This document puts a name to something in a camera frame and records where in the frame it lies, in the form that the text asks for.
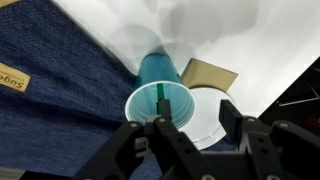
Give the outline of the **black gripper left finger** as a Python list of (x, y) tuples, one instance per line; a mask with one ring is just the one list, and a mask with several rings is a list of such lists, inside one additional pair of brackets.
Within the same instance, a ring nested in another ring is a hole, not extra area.
[(172, 119), (169, 99), (162, 99), (157, 102), (157, 114), (165, 119)]

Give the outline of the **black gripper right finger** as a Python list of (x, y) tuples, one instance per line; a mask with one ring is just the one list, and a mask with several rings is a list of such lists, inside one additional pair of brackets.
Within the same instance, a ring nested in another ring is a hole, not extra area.
[(242, 137), (242, 114), (226, 99), (220, 101), (219, 122), (230, 140), (236, 145), (240, 144)]

